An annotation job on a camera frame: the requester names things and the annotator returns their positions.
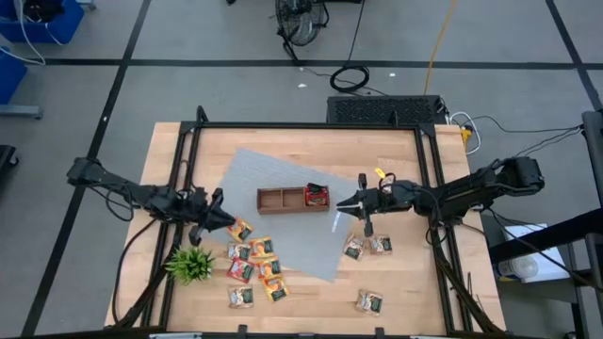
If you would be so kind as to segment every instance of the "wooden table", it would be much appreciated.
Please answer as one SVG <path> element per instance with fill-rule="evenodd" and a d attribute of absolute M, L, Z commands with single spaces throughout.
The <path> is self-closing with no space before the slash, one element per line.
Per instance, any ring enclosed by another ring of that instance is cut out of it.
<path fill-rule="evenodd" d="M 168 182 L 178 128 L 179 123 L 155 125 L 141 179 L 144 184 L 165 185 Z M 436 126 L 436 132 L 446 181 L 467 175 L 469 168 L 458 127 Z M 432 170 L 429 142 L 425 140 L 428 165 Z M 195 185 L 212 192 L 237 148 L 354 181 L 358 173 L 364 172 L 369 187 L 378 183 L 374 174 L 376 167 L 395 172 L 399 179 L 421 182 L 412 132 L 217 128 L 201 132 L 193 176 Z M 433 173 L 430 176 L 434 183 Z M 128 239 L 149 220 L 145 212 L 138 211 L 130 224 Z M 387 334 L 445 334 L 432 248 L 424 238 L 427 220 L 412 211 L 375 215 L 372 220 L 376 234 L 390 234 L 393 255 L 367 255 L 362 262 L 342 256 L 333 283 L 285 268 L 285 281 L 291 294 L 275 303 L 268 301 L 261 283 L 253 277 L 255 305 L 251 309 L 228 307 L 226 288 L 239 283 L 225 276 L 230 266 L 225 246 L 204 240 L 203 247 L 213 250 L 219 257 L 214 277 L 208 282 L 176 285 L 168 330 L 234 332 L 239 324 L 246 324 L 249 332 L 370 334 L 374 333 L 375 327 L 383 327 Z M 476 213 L 469 212 L 464 222 L 481 228 Z M 351 228 L 361 234 L 363 223 L 354 221 Z M 125 314 L 148 282 L 158 229 L 154 226 L 142 235 L 132 245 L 123 263 L 119 316 Z M 504 329 L 497 286 L 483 235 L 465 227 L 457 227 L 456 235 L 463 272 L 465 275 L 471 272 L 474 295 L 479 296 L 481 306 L 494 323 Z M 189 245 L 186 238 L 183 245 Z M 360 288 L 383 294 L 381 316 L 365 315 L 354 309 Z M 152 324 L 158 322 L 163 291 L 161 286 L 156 293 Z M 461 329 L 454 293 L 450 294 L 450 300 L 455 327 Z M 112 323 L 109 315 L 106 323 Z"/>

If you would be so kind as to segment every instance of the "green succulent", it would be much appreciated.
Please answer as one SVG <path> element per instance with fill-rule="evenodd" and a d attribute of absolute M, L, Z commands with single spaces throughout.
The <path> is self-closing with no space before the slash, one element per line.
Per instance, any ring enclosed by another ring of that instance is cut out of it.
<path fill-rule="evenodd" d="M 216 258 L 210 258 L 210 255 L 211 251 L 205 252 L 203 248 L 177 250 L 166 264 L 166 270 L 183 285 L 193 281 L 202 282 L 211 278 L 211 269 Z"/>

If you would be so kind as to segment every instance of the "wheel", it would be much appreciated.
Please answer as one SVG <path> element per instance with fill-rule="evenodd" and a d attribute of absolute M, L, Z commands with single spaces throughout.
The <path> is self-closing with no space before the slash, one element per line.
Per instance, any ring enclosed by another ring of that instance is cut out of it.
<path fill-rule="evenodd" d="M 19 156 L 13 155 L 8 163 L 10 164 L 11 168 L 16 167 L 17 165 L 19 165 Z"/>

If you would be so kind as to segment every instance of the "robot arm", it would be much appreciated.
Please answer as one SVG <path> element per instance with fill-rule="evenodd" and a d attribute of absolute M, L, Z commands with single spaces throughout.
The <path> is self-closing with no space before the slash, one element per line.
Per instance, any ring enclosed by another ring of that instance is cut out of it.
<path fill-rule="evenodd" d="M 496 160 L 461 179 L 439 187 L 426 187 L 407 180 L 389 180 L 391 184 L 367 189 L 367 176 L 358 177 L 360 189 L 337 204 L 337 210 L 365 221 L 365 236 L 372 236 L 370 215 L 408 211 L 415 208 L 420 216 L 439 214 L 439 221 L 457 224 L 474 206 L 489 207 L 503 195 L 526 196 L 540 191 L 544 178 L 536 160 L 529 157 Z"/>
<path fill-rule="evenodd" d="M 197 224 L 189 235 L 195 246 L 201 242 L 202 230 L 211 232 L 236 222 L 220 208 L 224 200 L 221 188 L 216 188 L 212 202 L 208 203 L 202 187 L 194 192 L 177 192 L 168 186 L 138 185 L 108 172 L 98 160 L 82 157 L 74 160 L 67 178 L 73 186 L 102 187 L 118 194 L 127 203 L 139 205 L 160 221 Z"/>

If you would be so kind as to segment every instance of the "yellow tag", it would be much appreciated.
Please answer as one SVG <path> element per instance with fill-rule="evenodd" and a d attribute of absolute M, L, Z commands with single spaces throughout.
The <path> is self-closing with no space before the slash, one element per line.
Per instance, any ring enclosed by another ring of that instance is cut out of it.
<path fill-rule="evenodd" d="M 385 173 L 382 169 L 375 169 L 375 173 L 377 173 L 377 175 L 379 175 L 382 179 L 385 179 Z"/>

